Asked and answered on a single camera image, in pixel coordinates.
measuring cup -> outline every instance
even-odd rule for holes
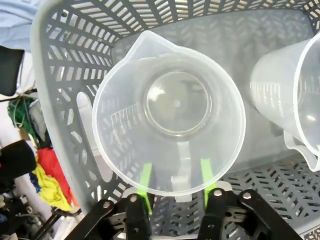
[[[125,182],[184,202],[232,166],[246,117],[216,62],[144,31],[102,81],[92,125],[101,155]]]
[[[320,34],[263,56],[250,82],[258,111],[283,128],[289,149],[320,170]]]

